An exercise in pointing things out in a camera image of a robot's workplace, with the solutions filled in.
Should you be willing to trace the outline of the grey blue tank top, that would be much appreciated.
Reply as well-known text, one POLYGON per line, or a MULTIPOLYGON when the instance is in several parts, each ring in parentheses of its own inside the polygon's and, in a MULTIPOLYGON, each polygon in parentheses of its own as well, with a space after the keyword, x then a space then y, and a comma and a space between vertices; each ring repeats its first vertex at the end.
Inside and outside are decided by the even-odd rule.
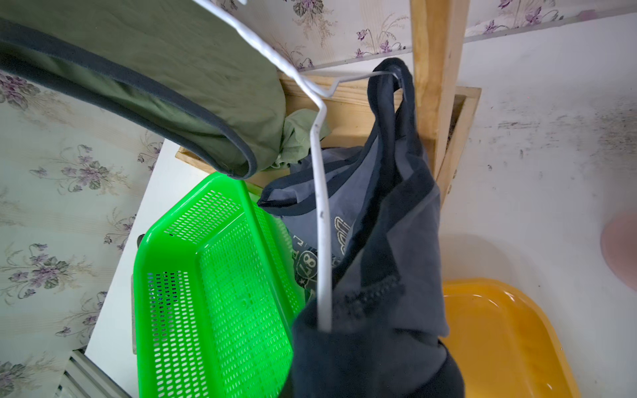
POLYGON ((441 191, 416 132, 405 62, 368 81, 375 122, 362 147, 322 152, 328 187, 333 325, 309 299, 292 326, 284 397, 462 397, 441 278, 441 191))

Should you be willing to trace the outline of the olive green tank top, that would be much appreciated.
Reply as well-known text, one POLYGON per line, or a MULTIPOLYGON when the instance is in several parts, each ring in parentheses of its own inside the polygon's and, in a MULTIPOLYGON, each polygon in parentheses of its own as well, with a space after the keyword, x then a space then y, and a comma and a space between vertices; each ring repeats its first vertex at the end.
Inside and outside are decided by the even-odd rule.
POLYGON ((247 179, 310 155, 313 109, 193 1, 4 1, 1 66, 116 113, 247 179))

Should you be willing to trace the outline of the pink pen cup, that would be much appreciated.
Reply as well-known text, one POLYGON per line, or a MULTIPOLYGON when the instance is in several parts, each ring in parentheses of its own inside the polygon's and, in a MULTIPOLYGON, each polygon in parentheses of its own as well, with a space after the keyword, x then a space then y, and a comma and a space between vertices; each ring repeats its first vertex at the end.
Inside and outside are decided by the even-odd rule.
POLYGON ((601 235, 606 265, 624 285, 636 290, 636 214, 623 213, 610 220, 601 235))

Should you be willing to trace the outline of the wooden clothes rack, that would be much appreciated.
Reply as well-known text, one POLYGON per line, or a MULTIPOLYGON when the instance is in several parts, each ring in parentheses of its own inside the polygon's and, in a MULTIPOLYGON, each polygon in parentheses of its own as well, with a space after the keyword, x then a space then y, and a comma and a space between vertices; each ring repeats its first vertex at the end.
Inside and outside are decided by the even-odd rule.
MULTIPOLYGON (((325 145, 353 146, 363 142, 367 137, 364 129, 372 125, 370 111, 363 109, 367 102, 363 92, 366 77, 305 76, 214 1, 199 4, 229 23, 280 69, 288 109, 307 105, 323 114, 333 129, 325 145)), ((456 84, 469 2, 412 1, 410 11, 416 129, 441 196, 447 197, 481 95, 479 88, 456 84)))

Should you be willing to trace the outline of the green plastic basket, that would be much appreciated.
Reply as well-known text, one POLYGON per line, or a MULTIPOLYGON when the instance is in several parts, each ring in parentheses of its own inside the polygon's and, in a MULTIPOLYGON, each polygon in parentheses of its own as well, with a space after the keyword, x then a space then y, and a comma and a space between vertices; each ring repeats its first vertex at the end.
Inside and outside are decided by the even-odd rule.
POLYGON ((277 397, 305 306, 284 224, 220 173, 149 228, 134 261, 142 397, 277 397))

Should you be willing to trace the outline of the yellow plastic tray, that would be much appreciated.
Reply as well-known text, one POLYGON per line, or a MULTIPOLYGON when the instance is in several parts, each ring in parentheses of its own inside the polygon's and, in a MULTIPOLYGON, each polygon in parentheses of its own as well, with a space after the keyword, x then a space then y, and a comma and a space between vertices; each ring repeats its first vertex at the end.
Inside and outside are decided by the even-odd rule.
POLYGON ((497 280, 443 285, 456 360, 468 397, 579 397, 548 317, 527 295, 497 280))

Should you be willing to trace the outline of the white wire hanger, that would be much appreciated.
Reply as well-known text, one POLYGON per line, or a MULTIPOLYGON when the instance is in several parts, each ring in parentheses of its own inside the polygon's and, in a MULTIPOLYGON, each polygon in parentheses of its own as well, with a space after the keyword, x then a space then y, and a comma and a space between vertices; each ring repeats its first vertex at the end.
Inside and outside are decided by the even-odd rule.
POLYGON ((267 44, 259 35, 254 33, 245 24, 241 23, 230 13, 224 11, 213 1, 195 0, 197 5, 221 19, 233 28, 239 36, 258 51, 270 63, 292 79, 317 106, 318 114, 310 129, 310 148, 312 171, 315 186, 315 204, 318 238, 318 270, 317 270, 317 328, 323 333, 329 333, 333 326, 333 280, 332 280, 332 252, 331 252, 331 213, 328 204, 328 186, 321 154, 320 132, 328 114, 325 100, 333 97, 342 83, 361 81, 376 76, 387 76, 387 71, 375 71, 366 75, 340 77, 335 79, 328 89, 323 89, 313 81, 302 76, 299 71, 283 58, 276 50, 267 44))

